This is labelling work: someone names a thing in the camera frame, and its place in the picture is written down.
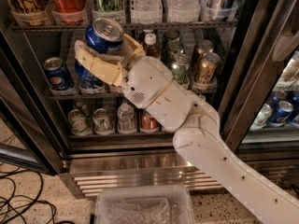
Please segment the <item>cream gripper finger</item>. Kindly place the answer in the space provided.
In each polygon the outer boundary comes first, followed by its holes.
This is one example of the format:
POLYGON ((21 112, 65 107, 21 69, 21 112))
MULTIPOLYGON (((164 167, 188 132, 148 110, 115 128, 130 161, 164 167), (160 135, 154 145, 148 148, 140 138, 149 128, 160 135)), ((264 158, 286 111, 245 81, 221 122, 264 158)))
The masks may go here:
POLYGON ((128 34, 123 35, 122 47, 120 49, 120 56, 123 58, 121 64, 125 69, 131 69, 134 61, 139 56, 145 56, 146 52, 143 46, 134 40, 128 34))
POLYGON ((85 69, 108 85, 121 86, 128 76, 128 72, 122 67, 122 57, 100 54, 81 40, 75 42, 75 58, 85 69))

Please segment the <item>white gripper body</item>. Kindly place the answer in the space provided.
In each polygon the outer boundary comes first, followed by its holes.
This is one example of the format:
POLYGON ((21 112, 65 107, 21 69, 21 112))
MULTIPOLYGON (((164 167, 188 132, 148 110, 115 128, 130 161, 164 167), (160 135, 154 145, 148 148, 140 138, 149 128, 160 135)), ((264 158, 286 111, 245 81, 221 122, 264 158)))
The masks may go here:
POLYGON ((145 108, 172 79, 171 71, 160 60, 141 56, 128 73, 123 94, 137 108, 145 108))

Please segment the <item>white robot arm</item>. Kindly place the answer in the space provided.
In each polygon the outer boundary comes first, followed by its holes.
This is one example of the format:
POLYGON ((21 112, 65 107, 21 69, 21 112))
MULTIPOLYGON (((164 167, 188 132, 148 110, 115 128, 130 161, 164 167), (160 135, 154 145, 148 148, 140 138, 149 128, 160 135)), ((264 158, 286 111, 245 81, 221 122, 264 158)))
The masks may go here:
POLYGON ((100 54, 83 41, 75 58, 127 100, 172 132, 176 152, 215 179, 263 224, 299 224, 299 201, 240 160, 223 142, 220 116, 204 99, 183 89, 158 59, 129 35, 117 55, 100 54))

